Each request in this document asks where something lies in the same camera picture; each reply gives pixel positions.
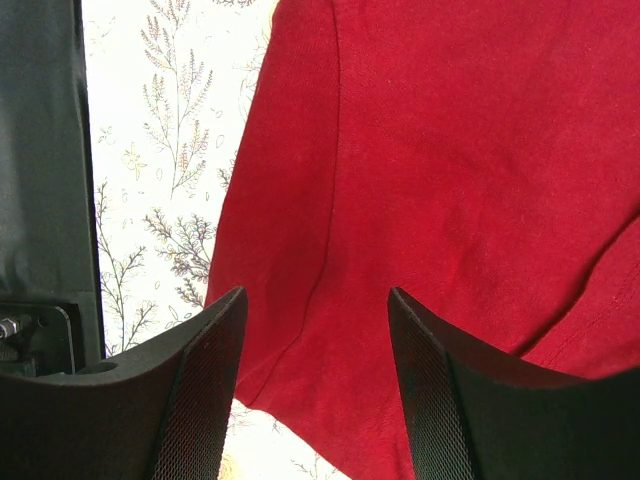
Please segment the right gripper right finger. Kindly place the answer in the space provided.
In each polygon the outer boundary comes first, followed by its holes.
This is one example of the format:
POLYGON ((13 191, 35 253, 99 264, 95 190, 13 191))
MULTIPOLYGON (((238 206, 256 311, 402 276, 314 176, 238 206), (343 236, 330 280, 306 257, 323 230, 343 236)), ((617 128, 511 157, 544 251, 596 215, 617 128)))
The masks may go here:
POLYGON ((417 478, 638 477, 637 369, 587 380, 536 366, 399 288, 388 315, 417 478))

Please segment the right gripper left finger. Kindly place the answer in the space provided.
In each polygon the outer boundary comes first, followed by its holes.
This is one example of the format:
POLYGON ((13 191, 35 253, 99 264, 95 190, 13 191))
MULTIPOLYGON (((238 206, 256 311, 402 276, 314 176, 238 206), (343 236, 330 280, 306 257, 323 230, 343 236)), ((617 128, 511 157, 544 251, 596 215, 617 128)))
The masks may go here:
POLYGON ((1 379, 5 479, 214 479, 247 293, 74 374, 1 379))

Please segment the red t shirt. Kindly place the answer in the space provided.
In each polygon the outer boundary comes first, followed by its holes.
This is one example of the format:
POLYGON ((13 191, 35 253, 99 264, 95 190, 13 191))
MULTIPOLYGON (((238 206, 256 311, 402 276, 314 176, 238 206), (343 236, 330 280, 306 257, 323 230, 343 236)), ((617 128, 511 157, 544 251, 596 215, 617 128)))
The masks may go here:
POLYGON ((413 472, 400 287, 534 364, 639 362, 639 5, 282 1, 207 298, 236 387, 353 479, 413 472))

